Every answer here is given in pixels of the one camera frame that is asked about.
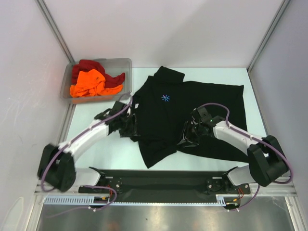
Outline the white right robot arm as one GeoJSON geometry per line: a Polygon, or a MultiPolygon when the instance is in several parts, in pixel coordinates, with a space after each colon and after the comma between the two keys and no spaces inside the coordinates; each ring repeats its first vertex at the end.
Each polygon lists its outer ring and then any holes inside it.
{"type": "Polygon", "coordinates": [[[248,165],[227,172],[227,178],[222,181],[222,188],[227,193],[235,192],[244,183],[266,187],[271,183],[288,184],[293,180],[290,164],[273,136],[255,136],[217,116],[206,122],[186,122],[178,145],[197,146],[203,136],[222,140],[248,157],[248,165]]]}

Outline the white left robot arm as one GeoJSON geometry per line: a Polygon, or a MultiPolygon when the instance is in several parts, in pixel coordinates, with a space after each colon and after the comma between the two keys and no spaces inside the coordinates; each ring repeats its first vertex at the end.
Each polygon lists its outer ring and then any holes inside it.
{"type": "Polygon", "coordinates": [[[120,137],[136,135],[136,116],[123,113],[112,117],[100,113],[73,139],[58,145],[46,145],[38,168],[41,189],[44,192],[66,192],[73,186],[90,186],[95,192],[102,192],[106,188],[103,173],[93,167],[77,168],[75,164],[91,146],[115,131],[120,137]]]}

